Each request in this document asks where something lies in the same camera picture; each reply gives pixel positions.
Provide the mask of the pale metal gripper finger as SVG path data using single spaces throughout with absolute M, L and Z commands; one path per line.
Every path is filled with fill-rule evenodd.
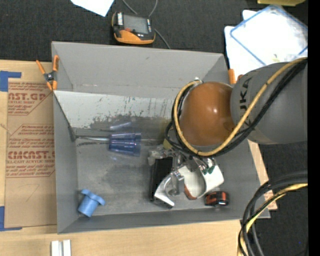
M 175 195 L 175 187 L 173 185 L 171 174 L 167 176 L 167 180 L 165 183 L 165 193 L 168 197 Z
M 174 189 L 176 195 L 183 193 L 185 189 L 185 177 L 179 171 L 174 173 Z

